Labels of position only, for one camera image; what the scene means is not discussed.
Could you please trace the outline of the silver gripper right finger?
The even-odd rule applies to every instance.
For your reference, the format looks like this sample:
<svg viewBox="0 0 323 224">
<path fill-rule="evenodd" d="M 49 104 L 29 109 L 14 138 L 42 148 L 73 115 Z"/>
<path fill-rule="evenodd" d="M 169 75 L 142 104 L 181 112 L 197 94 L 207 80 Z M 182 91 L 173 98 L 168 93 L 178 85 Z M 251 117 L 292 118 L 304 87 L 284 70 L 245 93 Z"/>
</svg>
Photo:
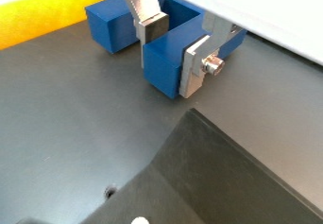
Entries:
<svg viewBox="0 0 323 224">
<path fill-rule="evenodd" d="M 243 43 L 243 28 L 205 11 L 201 28 L 207 32 L 185 49 L 178 94 L 188 98 L 201 87 L 204 76 L 215 76 L 224 58 Z"/>
</svg>

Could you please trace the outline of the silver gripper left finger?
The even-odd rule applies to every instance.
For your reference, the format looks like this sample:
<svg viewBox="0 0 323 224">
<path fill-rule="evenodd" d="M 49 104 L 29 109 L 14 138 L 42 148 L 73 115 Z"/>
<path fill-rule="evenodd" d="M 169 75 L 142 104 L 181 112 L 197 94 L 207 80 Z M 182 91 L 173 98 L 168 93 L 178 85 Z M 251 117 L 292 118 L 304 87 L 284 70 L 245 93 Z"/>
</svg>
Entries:
<svg viewBox="0 0 323 224">
<path fill-rule="evenodd" d="M 125 0 L 133 17 L 140 45 L 162 36 L 169 29 L 169 15 L 161 11 L 158 0 Z"/>
</svg>

